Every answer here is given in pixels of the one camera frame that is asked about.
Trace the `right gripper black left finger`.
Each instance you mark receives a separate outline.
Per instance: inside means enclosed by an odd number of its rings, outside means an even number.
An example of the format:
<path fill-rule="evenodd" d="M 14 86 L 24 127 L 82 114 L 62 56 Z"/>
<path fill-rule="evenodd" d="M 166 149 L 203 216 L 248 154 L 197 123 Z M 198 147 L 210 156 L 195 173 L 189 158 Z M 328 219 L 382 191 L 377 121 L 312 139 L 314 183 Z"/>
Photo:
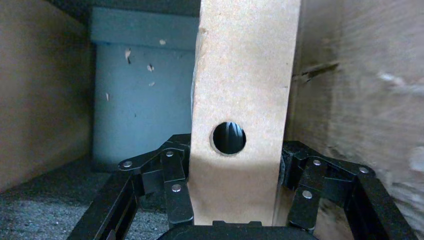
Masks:
<path fill-rule="evenodd" d="M 175 134 L 158 149 L 118 164 L 68 236 L 69 240 L 123 240 L 141 199 L 163 191 L 170 228 L 191 225 L 188 190 L 191 134 Z"/>

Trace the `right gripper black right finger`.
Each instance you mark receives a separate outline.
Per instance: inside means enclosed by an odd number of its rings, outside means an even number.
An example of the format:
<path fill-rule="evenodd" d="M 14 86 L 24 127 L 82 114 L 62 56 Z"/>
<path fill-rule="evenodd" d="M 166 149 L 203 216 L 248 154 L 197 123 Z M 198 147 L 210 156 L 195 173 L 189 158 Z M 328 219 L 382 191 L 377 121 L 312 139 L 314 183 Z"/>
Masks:
<path fill-rule="evenodd" d="M 372 168 L 327 157 L 300 141 L 283 142 L 281 163 L 281 185 L 295 192 L 288 226 L 312 234 L 320 199 L 327 199 L 343 209 L 356 240 L 417 239 Z"/>

